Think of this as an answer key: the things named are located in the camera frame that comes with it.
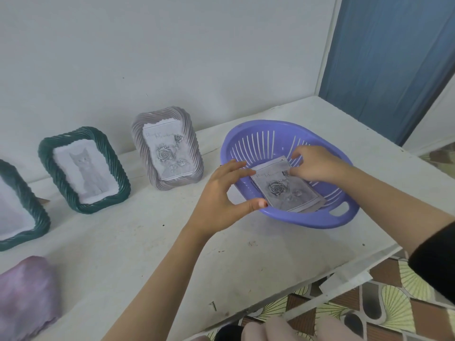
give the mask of forearm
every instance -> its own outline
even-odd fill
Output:
[[[161,341],[168,337],[202,248],[210,237],[185,226],[104,341]]]
[[[408,253],[455,220],[443,212],[355,168],[333,182],[349,194]]]

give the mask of white wall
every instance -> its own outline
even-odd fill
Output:
[[[46,136],[94,126],[134,149],[170,105],[196,129],[313,95],[335,0],[0,0],[0,158],[46,176]]]
[[[455,142],[455,76],[449,81],[403,148],[421,155]]]

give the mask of picture frame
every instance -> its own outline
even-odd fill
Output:
[[[204,173],[190,115],[171,106],[136,116],[132,137],[150,182],[159,190],[197,183]]]
[[[131,185],[107,136],[94,127],[44,138],[38,156],[71,209],[92,214],[125,201]]]
[[[0,224],[0,251],[39,238],[50,228],[50,218],[38,198],[17,169],[1,159]]]

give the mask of green picture frame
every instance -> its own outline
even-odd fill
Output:
[[[118,183],[117,194],[107,196],[94,203],[80,202],[79,195],[71,187],[65,172],[54,160],[54,149],[70,145],[74,141],[82,139],[93,140],[96,144],[96,149],[104,156],[109,172]],[[122,164],[120,164],[107,136],[97,128],[80,127],[69,133],[44,138],[38,147],[38,156],[68,205],[79,213],[92,214],[98,212],[103,208],[125,201],[130,195],[131,185],[127,174],[123,170]]]
[[[45,235],[50,228],[50,218],[38,198],[22,179],[17,169],[10,163],[1,159],[0,178],[13,189],[19,198],[22,207],[24,207],[35,220],[34,229],[22,231],[13,237],[0,241],[0,251],[5,251],[26,241],[31,241],[32,239]]]

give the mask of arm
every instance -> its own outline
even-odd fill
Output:
[[[409,254],[455,220],[443,212],[350,166],[319,146],[299,146],[304,161],[291,175],[333,183],[349,194]]]
[[[239,178],[253,175],[241,169],[246,162],[231,161],[210,177],[188,223],[144,287],[107,332],[103,341],[164,341],[168,337],[197,258],[218,231],[245,215],[264,208],[264,199],[233,205],[228,189]]]

